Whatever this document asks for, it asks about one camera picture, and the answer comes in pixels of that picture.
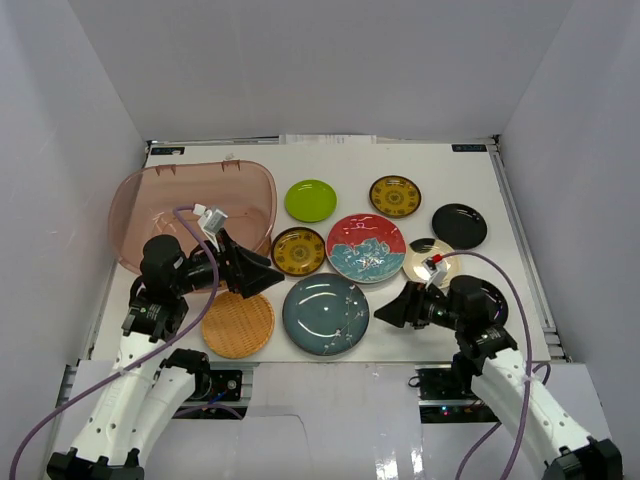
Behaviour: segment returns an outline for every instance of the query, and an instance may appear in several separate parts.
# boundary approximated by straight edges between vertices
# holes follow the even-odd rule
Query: green plate
[[[303,180],[289,189],[284,198],[287,212],[296,220],[313,223],[328,218],[338,197],[330,185],[320,180]]]

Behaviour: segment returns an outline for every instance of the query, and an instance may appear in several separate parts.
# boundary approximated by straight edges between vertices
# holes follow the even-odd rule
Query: black plate
[[[487,222],[476,210],[461,203],[440,207],[431,219],[436,237],[456,250],[469,250],[487,237]]]
[[[468,276],[469,275],[457,275],[455,278]],[[504,326],[509,318],[509,305],[507,304],[507,299],[504,298],[502,292],[498,290],[495,285],[487,282],[486,280],[480,279],[480,281],[482,282],[482,286],[480,288],[484,291],[484,294],[487,297],[487,310],[489,311],[489,316],[497,323]]]

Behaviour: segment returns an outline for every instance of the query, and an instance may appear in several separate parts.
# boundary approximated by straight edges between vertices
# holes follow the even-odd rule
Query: pink plastic bin
[[[175,236],[189,255],[196,241],[174,217],[181,205],[217,206],[229,218],[231,238],[254,252],[268,254],[276,220],[276,186],[269,170],[255,162],[233,160],[144,168],[118,187],[109,212],[109,242],[122,266],[140,273],[142,247],[150,238]],[[197,217],[185,212],[200,231]]]

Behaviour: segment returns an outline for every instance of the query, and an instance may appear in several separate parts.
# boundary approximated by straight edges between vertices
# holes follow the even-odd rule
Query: dark teal plate
[[[320,273],[296,283],[282,307],[284,328],[301,349],[337,355],[355,347],[369,325],[369,304],[357,285]]]

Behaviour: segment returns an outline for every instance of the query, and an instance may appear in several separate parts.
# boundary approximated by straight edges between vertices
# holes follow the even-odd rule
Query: gray wall
[[[639,2],[576,2],[503,137],[561,338],[587,363],[630,478],[640,478],[639,45]]]
[[[145,139],[502,132],[571,0],[70,0]]]
[[[55,404],[113,257],[106,217],[143,161],[131,119],[66,0],[0,1],[0,476]],[[36,478],[46,432],[20,479]]]

